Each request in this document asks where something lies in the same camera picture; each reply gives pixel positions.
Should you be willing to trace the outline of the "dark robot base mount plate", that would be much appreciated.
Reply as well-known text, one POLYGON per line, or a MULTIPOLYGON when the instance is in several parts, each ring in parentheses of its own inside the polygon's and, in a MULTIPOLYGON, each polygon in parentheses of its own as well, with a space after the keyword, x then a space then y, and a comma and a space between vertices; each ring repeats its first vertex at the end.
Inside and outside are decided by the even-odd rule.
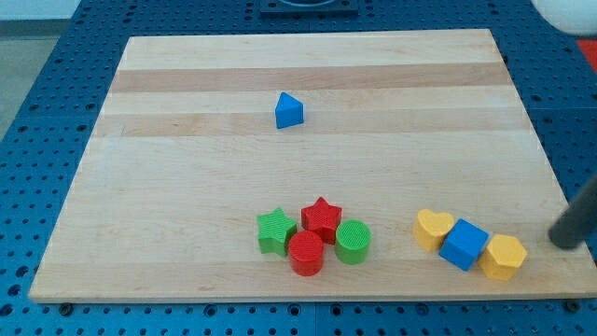
POLYGON ((284 14, 355 14, 359 10, 357 0, 259 0, 262 16, 284 14))

